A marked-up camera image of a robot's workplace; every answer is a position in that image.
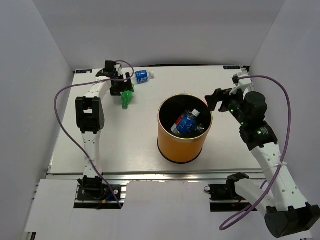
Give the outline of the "green plastic bottle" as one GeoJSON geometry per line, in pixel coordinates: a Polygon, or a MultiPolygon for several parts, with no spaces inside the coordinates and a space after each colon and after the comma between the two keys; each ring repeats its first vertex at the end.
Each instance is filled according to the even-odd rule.
{"type": "Polygon", "coordinates": [[[126,110],[129,106],[129,104],[132,102],[133,97],[134,97],[134,92],[135,92],[134,85],[132,84],[130,90],[124,91],[121,94],[122,108],[124,110],[126,110]]]}

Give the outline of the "blue label bottle top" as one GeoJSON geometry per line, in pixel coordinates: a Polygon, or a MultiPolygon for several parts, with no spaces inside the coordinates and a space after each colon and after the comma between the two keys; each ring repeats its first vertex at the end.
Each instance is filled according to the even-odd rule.
{"type": "Polygon", "coordinates": [[[131,78],[131,82],[134,85],[140,85],[140,84],[147,83],[149,80],[154,78],[155,78],[155,74],[153,71],[139,70],[134,73],[133,77],[131,78]]]}

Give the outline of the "blue label bottle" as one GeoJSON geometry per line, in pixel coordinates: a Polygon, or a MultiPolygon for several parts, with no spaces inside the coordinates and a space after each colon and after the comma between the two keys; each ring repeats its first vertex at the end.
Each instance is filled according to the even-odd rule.
{"type": "Polygon", "coordinates": [[[155,74],[153,71],[139,70],[134,73],[133,77],[131,78],[131,82],[134,85],[140,85],[140,84],[147,83],[149,80],[154,78],[155,78],[155,74]]]}
{"type": "Polygon", "coordinates": [[[180,116],[182,117],[182,120],[173,133],[178,136],[188,136],[191,134],[197,125],[197,118],[199,115],[200,112],[197,109],[193,109],[192,111],[186,110],[180,116]]]}

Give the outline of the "red label clear bottle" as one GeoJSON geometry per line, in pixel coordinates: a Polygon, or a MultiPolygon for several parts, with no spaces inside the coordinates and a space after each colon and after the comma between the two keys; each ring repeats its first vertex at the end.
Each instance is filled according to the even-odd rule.
{"type": "Polygon", "coordinates": [[[180,116],[173,124],[173,126],[171,127],[171,131],[174,133],[175,130],[177,129],[178,124],[180,123],[180,121],[182,120],[182,117],[180,116]]]}

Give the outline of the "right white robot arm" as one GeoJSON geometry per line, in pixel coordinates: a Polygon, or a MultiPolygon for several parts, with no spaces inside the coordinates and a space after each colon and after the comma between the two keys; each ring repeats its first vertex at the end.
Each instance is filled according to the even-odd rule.
{"type": "Polygon", "coordinates": [[[265,96],[255,91],[247,94],[241,89],[235,94],[231,91],[218,88],[212,95],[205,96],[208,108],[212,112],[217,103],[221,103],[219,112],[230,112],[240,123],[240,136],[268,183],[262,190],[242,172],[227,178],[226,195],[233,200],[242,197],[251,205],[237,216],[242,220],[256,209],[275,238],[310,230],[320,218],[320,208],[309,204],[288,170],[278,139],[265,121],[268,109],[265,96]]]}

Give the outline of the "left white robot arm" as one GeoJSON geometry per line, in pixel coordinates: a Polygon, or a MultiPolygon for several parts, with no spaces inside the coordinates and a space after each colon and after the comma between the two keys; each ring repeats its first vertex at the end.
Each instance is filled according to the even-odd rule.
{"type": "Polygon", "coordinates": [[[105,126],[102,100],[108,91],[112,96],[120,96],[126,91],[134,92],[131,75],[122,73],[120,60],[106,60],[90,90],[75,100],[76,125],[81,132],[85,151],[83,175],[90,179],[103,174],[100,161],[100,136],[105,126]]]}

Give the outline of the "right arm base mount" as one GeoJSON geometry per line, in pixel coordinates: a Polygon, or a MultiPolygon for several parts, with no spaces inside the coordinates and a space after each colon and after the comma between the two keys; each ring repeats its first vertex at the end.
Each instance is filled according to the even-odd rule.
{"type": "Polygon", "coordinates": [[[239,172],[228,176],[224,184],[209,184],[203,189],[206,194],[209,194],[212,213],[239,212],[246,207],[251,207],[250,203],[236,193],[235,183],[243,179],[250,179],[250,177],[239,172]]]}

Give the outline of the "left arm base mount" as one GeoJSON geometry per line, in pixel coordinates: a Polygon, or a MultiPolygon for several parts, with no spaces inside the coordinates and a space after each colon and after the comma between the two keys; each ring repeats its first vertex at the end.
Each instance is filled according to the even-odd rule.
{"type": "Polygon", "coordinates": [[[124,204],[124,185],[111,184],[109,187],[100,177],[84,176],[77,180],[74,209],[120,210],[124,204]]]}

